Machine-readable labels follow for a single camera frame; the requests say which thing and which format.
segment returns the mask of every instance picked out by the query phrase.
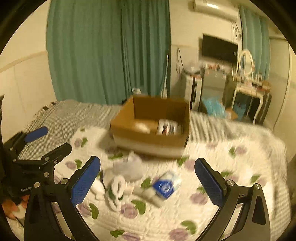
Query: floral quilt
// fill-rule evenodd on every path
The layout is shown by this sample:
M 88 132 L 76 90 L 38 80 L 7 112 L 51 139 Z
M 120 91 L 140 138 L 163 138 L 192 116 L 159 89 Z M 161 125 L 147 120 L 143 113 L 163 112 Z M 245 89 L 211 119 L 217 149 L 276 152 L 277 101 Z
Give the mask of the floral quilt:
M 100 158 L 101 170 L 112 167 L 113 162 L 121 161 L 128 155 L 128 152 L 116 147 L 107 130 L 98 127 L 79 128 L 70 143 L 72 153 L 56 165 L 56 182 L 63 177 L 69 178 L 92 155 Z M 146 173 L 135 185 L 149 188 L 168 170 L 172 170 L 182 180 L 181 186 L 161 208 L 131 194 L 124 197 L 121 211 L 114 212 L 104 198 L 95 199 L 91 191 L 77 208 L 99 240 L 196 240 L 218 210 L 209 200 L 194 172 L 194 162 L 200 157 L 205 158 L 225 179 L 232 179 L 238 185 L 252 186 L 255 182 L 261 184 L 270 222 L 273 222 L 274 187 L 270 160 L 266 152 L 261 150 L 258 141 L 248 137 L 210 144 L 189 142 L 183 157 L 178 160 L 165 161 L 141 156 Z M 54 208 L 65 235 L 73 238 L 58 205 L 54 204 Z M 237 205 L 221 238 L 226 238 L 231 232 L 240 208 L 241 205 Z

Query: plastic bag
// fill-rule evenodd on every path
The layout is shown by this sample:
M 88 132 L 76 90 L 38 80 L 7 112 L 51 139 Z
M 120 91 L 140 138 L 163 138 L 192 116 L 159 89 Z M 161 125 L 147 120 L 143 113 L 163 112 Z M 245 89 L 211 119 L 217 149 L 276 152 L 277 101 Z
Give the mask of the plastic bag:
M 246 106 L 246 104 L 236 103 L 233 106 L 233 110 L 238 116 L 237 119 L 241 120 L 247 110 L 247 106 Z
M 225 106 L 223 106 L 217 99 L 215 98 L 203 99 L 202 102 L 207 109 L 208 115 L 212 115 L 220 118 L 226 117 Z
M 200 73 L 200 67 L 197 62 L 190 62 L 188 65 L 184 67 L 186 73 L 189 74 L 198 74 Z

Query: gray checkered blanket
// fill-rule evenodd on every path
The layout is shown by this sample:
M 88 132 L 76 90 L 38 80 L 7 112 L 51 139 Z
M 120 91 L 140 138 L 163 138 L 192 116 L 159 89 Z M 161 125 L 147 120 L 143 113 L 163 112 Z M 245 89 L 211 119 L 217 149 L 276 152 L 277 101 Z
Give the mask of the gray checkered blanket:
M 73 100 L 58 102 L 41 109 L 26 127 L 31 132 L 42 126 L 48 134 L 24 148 L 19 158 L 40 159 L 54 148 L 68 142 L 80 127 L 97 126 L 109 129 L 110 120 L 118 113 L 120 106 L 79 103 Z M 271 240 L 276 240 L 291 220 L 287 180 L 285 149 L 282 142 L 269 130 L 250 124 L 217 119 L 192 112 L 190 116 L 190 139 L 196 142 L 219 142 L 242 136 L 260 138 L 261 144 L 271 162 L 274 177 L 275 210 L 271 222 Z

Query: cardboard box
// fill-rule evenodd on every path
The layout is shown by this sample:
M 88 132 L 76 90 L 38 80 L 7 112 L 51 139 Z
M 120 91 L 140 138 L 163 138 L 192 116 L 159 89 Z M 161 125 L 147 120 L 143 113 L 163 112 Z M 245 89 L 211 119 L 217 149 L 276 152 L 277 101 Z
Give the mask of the cardboard box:
M 181 124 L 182 134 L 156 134 L 159 119 Z M 110 127 L 116 144 L 121 148 L 158 157 L 179 158 L 189 138 L 189 120 L 189 103 L 184 100 L 135 95 L 111 120 Z M 149 126 L 150 133 L 135 128 L 137 122 Z
M 232 110 L 230 107 L 226 108 L 225 111 L 229 112 L 231 114 L 231 120 L 236 120 L 238 118 L 238 115 Z

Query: air conditioner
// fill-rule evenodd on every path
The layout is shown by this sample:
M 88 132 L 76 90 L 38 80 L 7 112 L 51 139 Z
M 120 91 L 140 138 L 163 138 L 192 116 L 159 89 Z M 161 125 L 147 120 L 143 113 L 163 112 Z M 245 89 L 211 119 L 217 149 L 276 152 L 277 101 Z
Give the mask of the air conditioner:
M 215 15 L 232 22 L 238 18 L 238 9 L 232 6 L 224 6 L 211 0 L 194 0 L 193 5 L 196 12 Z

